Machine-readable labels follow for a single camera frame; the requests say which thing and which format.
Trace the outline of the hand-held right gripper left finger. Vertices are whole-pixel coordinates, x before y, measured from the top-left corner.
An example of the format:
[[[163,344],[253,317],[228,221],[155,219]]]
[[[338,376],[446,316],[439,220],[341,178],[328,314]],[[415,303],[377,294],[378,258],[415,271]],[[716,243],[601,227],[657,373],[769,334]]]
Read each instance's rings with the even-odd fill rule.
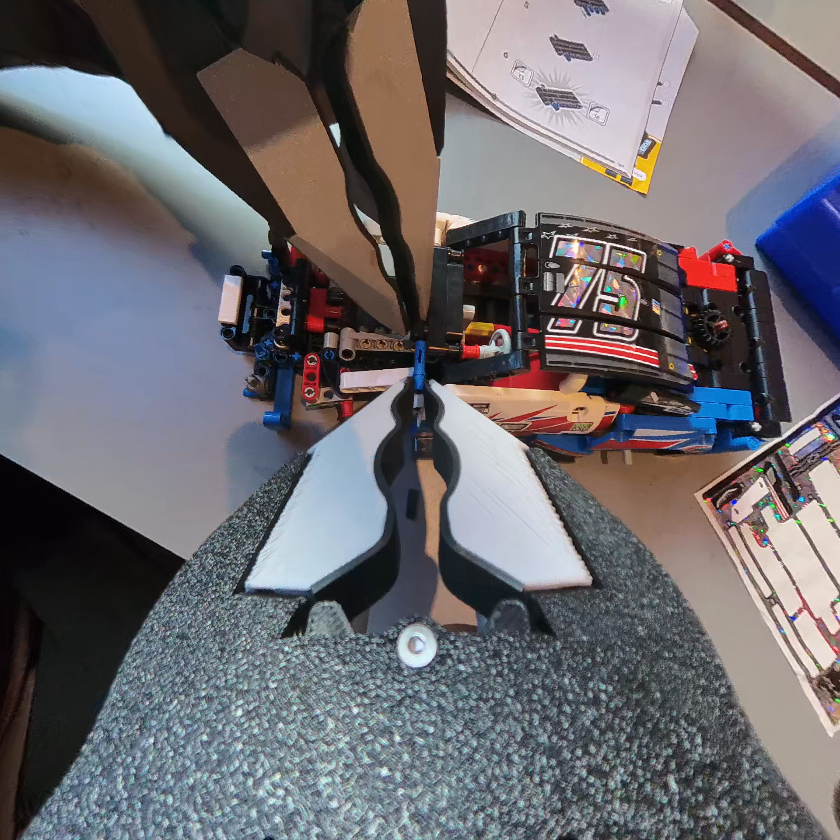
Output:
[[[245,593],[383,597],[400,569],[391,483],[403,466],[413,385],[398,381],[310,447],[255,552]]]

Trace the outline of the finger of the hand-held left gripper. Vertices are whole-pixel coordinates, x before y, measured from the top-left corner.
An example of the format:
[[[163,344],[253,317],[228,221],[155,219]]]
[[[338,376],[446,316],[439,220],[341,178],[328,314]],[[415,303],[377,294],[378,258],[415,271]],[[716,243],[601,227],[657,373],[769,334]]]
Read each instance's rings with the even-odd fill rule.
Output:
[[[373,318],[407,328],[378,250],[350,210],[331,133],[303,80],[236,49],[197,79],[292,228],[285,237]]]
[[[343,66],[397,296],[409,329],[422,332],[442,151],[441,2],[362,2],[348,21]]]

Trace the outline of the toy brick race car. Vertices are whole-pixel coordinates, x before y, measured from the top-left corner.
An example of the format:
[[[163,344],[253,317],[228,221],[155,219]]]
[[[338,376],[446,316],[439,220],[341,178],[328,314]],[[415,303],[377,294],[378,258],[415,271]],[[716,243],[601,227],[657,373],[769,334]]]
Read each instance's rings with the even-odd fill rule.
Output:
[[[233,266],[219,332],[253,358],[246,397],[291,425],[298,396],[339,420],[413,384],[415,342],[436,381],[557,459],[760,448],[791,420],[770,284],[723,240],[704,253],[590,218],[439,215],[432,297],[418,337],[352,302],[292,245],[268,275]]]

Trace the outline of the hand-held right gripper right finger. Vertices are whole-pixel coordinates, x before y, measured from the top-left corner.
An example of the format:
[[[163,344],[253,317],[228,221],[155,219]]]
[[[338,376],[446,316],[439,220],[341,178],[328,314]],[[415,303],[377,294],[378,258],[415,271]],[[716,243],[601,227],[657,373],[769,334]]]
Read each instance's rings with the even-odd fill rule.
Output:
[[[456,597],[533,597],[591,586],[529,448],[435,381],[427,396],[446,484],[438,563],[447,588]]]

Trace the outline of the holographic sticker sheet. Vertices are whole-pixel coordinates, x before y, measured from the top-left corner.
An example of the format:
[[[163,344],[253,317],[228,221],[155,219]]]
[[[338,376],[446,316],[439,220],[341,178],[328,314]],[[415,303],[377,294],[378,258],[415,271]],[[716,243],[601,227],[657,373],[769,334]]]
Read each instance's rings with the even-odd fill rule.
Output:
[[[839,729],[839,398],[695,498],[829,736]]]

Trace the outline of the building instruction booklet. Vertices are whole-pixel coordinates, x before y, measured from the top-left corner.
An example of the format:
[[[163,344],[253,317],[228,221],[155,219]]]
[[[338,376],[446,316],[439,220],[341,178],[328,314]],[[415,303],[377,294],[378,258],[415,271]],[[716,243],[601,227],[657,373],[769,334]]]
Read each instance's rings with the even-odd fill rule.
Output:
[[[448,78],[478,107],[648,194],[698,28],[679,1],[447,1]]]

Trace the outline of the blue plastic bin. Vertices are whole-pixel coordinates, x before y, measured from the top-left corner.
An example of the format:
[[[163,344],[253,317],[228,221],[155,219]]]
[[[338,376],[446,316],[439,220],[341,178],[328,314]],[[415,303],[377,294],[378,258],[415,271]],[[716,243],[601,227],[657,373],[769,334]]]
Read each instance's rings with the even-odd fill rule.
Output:
[[[838,119],[772,170],[757,194],[770,204],[769,221],[757,237],[758,249],[838,345]]]

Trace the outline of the grey desk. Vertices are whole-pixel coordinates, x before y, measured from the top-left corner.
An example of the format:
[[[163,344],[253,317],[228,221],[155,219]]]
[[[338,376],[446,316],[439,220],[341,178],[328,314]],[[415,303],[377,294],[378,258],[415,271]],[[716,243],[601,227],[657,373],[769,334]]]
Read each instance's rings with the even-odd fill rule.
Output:
[[[642,197],[447,100],[438,207],[588,216],[699,251],[758,234],[838,167],[838,99],[709,2]],[[265,221],[124,82],[2,70],[2,451],[190,554],[289,456],[219,338],[221,276]]]

